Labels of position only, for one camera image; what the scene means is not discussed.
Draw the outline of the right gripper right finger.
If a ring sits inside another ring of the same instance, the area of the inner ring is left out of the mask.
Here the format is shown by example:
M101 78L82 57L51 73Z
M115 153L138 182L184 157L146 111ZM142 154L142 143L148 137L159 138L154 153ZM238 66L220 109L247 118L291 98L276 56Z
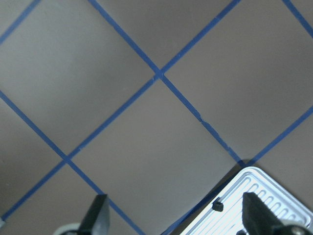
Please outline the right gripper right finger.
M254 192L245 192L242 223L249 235L274 235L285 225Z

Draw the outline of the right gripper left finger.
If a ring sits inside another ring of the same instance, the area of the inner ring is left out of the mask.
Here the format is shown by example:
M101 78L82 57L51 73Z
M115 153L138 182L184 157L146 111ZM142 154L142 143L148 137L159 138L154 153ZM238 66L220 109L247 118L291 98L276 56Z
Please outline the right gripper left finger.
M109 197L97 195L78 228L79 235L107 235L110 227Z

